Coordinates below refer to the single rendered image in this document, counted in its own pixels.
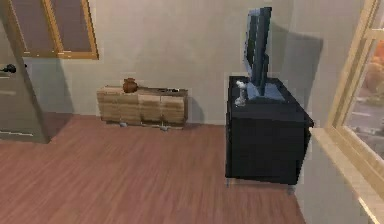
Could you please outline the white figurine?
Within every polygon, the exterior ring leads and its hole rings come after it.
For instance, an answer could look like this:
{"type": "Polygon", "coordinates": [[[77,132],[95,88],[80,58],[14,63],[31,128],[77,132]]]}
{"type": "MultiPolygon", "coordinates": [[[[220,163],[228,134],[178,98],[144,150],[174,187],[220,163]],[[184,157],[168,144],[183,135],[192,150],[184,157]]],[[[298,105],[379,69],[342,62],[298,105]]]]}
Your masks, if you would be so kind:
{"type": "Polygon", "coordinates": [[[244,106],[246,104],[247,84],[242,81],[236,82],[239,88],[239,97],[235,100],[236,106],[244,106]]]}

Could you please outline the grey room door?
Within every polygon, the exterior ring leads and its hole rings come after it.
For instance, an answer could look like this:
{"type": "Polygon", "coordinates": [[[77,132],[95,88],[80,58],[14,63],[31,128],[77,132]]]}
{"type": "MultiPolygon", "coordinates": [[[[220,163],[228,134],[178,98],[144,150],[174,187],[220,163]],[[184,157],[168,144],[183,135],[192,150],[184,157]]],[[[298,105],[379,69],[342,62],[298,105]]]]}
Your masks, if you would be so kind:
{"type": "Polygon", "coordinates": [[[0,0],[0,139],[48,143],[50,136],[22,58],[22,43],[10,0],[0,0]],[[15,73],[2,72],[8,64],[15,73]]]}

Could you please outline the pale wooden framed window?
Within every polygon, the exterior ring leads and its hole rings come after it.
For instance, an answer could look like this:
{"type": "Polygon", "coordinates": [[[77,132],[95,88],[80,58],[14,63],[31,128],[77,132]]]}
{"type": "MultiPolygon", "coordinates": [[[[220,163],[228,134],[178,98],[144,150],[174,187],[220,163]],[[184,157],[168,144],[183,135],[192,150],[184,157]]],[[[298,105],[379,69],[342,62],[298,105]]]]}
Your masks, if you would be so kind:
{"type": "Polygon", "coordinates": [[[384,0],[364,0],[326,131],[384,199],[384,0]]]}

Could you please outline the black television stand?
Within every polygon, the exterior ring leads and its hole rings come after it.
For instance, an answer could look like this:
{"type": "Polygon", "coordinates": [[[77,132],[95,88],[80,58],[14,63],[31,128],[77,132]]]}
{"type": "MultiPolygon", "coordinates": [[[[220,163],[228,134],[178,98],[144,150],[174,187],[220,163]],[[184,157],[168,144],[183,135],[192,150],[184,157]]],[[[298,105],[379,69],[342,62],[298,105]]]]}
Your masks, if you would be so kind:
{"type": "Polygon", "coordinates": [[[229,78],[225,177],[293,187],[300,176],[314,122],[277,78],[269,78],[267,83],[277,87],[281,101],[259,98],[236,106],[236,82],[246,79],[229,78]]]}

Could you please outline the light wooden sideboard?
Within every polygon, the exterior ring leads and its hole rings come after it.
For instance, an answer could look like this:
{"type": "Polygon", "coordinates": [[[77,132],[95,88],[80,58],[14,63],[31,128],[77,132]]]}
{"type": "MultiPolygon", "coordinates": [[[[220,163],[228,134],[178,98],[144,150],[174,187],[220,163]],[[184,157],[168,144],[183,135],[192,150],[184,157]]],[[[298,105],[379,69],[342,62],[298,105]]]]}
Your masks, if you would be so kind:
{"type": "Polygon", "coordinates": [[[125,93],[119,86],[97,91],[100,117],[105,122],[126,125],[183,129],[188,120],[188,91],[159,92],[159,88],[139,87],[125,93]]]}

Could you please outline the brown clay pot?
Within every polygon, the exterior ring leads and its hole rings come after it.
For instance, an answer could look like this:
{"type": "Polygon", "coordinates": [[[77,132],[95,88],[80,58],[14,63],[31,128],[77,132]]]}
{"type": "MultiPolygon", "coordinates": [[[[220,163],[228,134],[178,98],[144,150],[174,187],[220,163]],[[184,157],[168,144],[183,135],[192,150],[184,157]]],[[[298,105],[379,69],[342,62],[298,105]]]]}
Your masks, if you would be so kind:
{"type": "Polygon", "coordinates": [[[126,78],[123,83],[123,91],[125,93],[134,93],[138,89],[138,85],[134,78],[126,78]]]}

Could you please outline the black television set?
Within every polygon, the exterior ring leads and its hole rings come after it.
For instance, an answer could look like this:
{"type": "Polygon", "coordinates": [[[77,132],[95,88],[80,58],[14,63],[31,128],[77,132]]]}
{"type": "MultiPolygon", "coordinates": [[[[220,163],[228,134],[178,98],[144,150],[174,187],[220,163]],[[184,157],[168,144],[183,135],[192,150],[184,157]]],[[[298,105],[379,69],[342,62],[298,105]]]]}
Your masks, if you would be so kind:
{"type": "Polygon", "coordinates": [[[246,91],[249,100],[266,98],[284,101],[278,85],[268,80],[269,56],[266,52],[272,8],[262,7],[249,11],[244,46],[244,65],[249,80],[246,91]]]}

